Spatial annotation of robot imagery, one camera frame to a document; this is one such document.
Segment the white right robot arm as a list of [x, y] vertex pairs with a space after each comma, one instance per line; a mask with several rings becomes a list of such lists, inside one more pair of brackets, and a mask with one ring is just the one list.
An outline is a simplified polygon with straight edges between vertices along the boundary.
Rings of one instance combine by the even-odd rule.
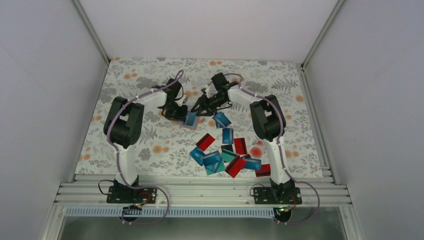
[[287, 168], [284, 150], [284, 133], [287, 124], [278, 98], [273, 94], [258, 95], [243, 87], [242, 80], [229, 82], [227, 76], [227, 73], [221, 72], [214, 75], [211, 82], [217, 93], [209, 96], [207, 88], [204, 88], [203, 94], [197, 99], [191, 112], [199, 117], [211, 117], [228, 102], [250, 109], [254, 132], [264, 143], [268, 154], [271, 198], [274, 202], [282, 204], [289, 199], [289, 189], [294, 188], [295, 183]]

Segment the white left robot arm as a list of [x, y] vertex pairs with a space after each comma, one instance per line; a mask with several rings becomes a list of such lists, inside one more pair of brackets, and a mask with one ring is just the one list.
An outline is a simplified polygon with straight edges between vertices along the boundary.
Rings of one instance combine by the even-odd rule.
[[115, 181], [123, 185], [119, 196], [131, 203], [139, 197], [138, 173], [135, 169], [135, 144], [138, 142], [144, 113], [161, 110], [169, 121], [184, 122], [188, 113], [183, 86], [178, 78], [166, 85], [155, 85], [148, 92], [131, 99], [116, 97], [111, 104], [103, 132], [114, 148], [117, 174]]

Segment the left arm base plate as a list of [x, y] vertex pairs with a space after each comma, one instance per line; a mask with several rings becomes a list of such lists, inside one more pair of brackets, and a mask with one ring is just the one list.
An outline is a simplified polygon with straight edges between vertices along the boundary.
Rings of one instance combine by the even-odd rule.
[[132, 189], [111, 186], [108, 190], [106, 202], [108, 204], [154, 204], [156, 197], [156, 188]]

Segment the blue striped card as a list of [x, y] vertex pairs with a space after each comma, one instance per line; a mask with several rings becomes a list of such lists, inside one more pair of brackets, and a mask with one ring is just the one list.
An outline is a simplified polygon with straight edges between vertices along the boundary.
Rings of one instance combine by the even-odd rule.
[[210, 165], [215, 165], [216, 163], [219, 164], [221, 161], [222, 161], [222, 156], [218, 150], [210, 152], [202, 157], [202, 162], [205, 167]]

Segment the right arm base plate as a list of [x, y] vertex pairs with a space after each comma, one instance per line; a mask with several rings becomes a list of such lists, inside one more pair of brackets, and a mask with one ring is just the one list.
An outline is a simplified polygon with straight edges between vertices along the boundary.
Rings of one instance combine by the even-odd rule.
[[300, 205], [303, 203], [298, 187], [280, 195], [274, 194], [271, 187], [254, 187], [252, 195], [256, 205]]

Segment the tan leather card holder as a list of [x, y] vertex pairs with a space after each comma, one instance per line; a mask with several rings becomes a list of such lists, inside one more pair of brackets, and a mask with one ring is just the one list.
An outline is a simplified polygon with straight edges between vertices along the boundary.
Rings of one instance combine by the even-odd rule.
[[159, 116], [164, 118], [165, 126], [171, 129], [196, 130], [198, 124], [202, 122], [202, 120], [200, 120], [200, 117], [198, 117], [195, 112], [190, 111], [187, 113], [184, 121], [169, 120], [165, 118], [165, 116], [161, 112], [159, 112]]

